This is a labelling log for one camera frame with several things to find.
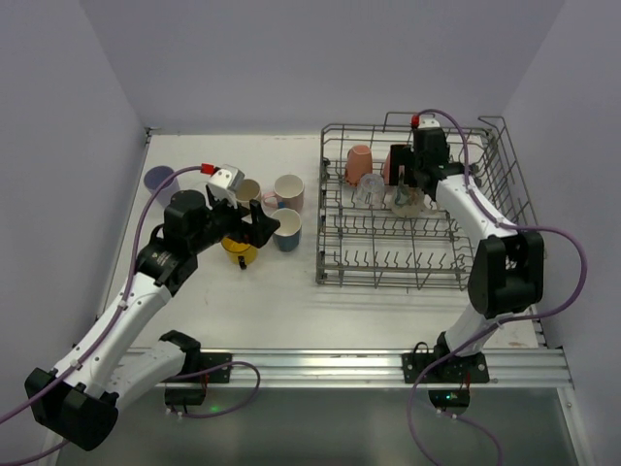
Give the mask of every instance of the purple cup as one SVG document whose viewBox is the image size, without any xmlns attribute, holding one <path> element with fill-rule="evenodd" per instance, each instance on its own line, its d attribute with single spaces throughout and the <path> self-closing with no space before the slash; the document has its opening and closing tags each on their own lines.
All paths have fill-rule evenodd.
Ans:
<svg viewBox="0 0 621 466">
<path fill-rule="evenodd" d="M 175 170 L 166 165 L 151 168 L 143 178 L 143 182 L 145 183 L 145 187 L 148 189 L 148 192 L 153 194 L 155 189 L 157 189 L 157 187 L 160 186 L 162 182 L 173 173 L 175 173 Z M 171 203 L 171 197 L 173 197 L 173 194 L 179 190 L 180 188 L 177 179 L 170 180 L 157 195 L 157 202 L 159 202 L 162 207 L 166 208 Z"/>
</svg>

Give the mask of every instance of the red cap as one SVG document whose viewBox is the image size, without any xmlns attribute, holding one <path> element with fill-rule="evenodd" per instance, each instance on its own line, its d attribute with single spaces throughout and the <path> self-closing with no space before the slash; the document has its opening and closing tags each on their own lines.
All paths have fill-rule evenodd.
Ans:
<svg viewBox="0 0 621 466">
<path fill-rule="evenodd" d="M 201 164 L 201 173 L 204 175 L 213 175 L 215 173 L 216 167 L 210 165 L 209 163 Z"/>
</svg>

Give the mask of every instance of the wire basket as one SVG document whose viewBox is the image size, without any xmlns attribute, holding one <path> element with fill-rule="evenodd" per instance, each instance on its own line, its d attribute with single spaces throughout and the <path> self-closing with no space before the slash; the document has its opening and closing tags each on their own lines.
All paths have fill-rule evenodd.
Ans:
<svg viewBox="0 0 621 466">
<path fill-rule="evenodd" d="M 384 202 L 369 207 L 356 202 L 355 188 L 344 180 L 349 149 L 369 146 L 374 173 L 381 174 L 390 146 L 410 143 L 409 124 L 388 119 L 412 112 L 388 112 L 383 124 L 332 123 L 321 130 L 316 281 L 320 284 L 464 290 L 473 266 L 473 245 L 441 206 L 425 199 L 426 211 L 400 218 Z M 482 193 L 509 220 L 536 224 L 532 203 L 517 162 L 507 124 L 501 116 L 481 116 L 480 127 L 464 128 L 470 163 Z M 452 161 L 464 161 L 454 128 L 444 128 Z"/>
</svg>

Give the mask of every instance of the table surface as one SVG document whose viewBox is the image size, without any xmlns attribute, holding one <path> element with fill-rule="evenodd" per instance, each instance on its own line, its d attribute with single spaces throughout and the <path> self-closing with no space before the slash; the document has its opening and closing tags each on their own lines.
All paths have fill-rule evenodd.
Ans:
<svg viewBox="0 0 621 466">
<path fill-rule="evenodd" d="M 333 287 L 315 283 L 319 135 L 155 135 L 144 173 L 157 165 L 175 169 L 200 163 L 230 164 L 257 180 L 264 192 L 280 175 L 293 173 L 306 184 L 300 246 L 289 253 L 270 242 L 242 271 L 221 246 L 199 256 L 199 268 L 180 292 L 145 327 L 134 348 L 152 346 L 171 329 L 223 349 L 403 349 L 430 346 L 463 312 L 467 294 L 449 289 Z M 179 177 L 181 189 L 204 192 L 205 176 Z M 126 278 L 138 217 L 149 197 L 136 193 L 108 303 Z M 141 246 L 162 222 L 154 203 L 147 214 Z M 487 348 L 537 348 L 531 322 L 498 330 Z"/>
</svg>

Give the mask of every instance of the gray floor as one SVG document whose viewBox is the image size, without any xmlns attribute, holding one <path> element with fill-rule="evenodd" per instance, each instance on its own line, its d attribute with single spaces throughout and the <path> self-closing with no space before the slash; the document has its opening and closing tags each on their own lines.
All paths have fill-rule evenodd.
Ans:
<svg viewBox="0 0 621 466">
<path fill-rule="evenodd" d="M 212 390 L 210 406 L 229 406 L 238 390 Z M 124 413 L 90 453 L 73 446 L 58 464 L 401 466 L 429 464 L 409 436 L 404 390 L 264 390 L 244 410 L 215 419 L 165 416 L 153 390 Z M 468 425 L 439 418 L 419 393 L 415 419 L 442 464 L 493 465 L 496 453 Z M 496 434 L 510 465 L 574 465 L 555 390 L 478 390 L 468 415 Z"/>
</svg>

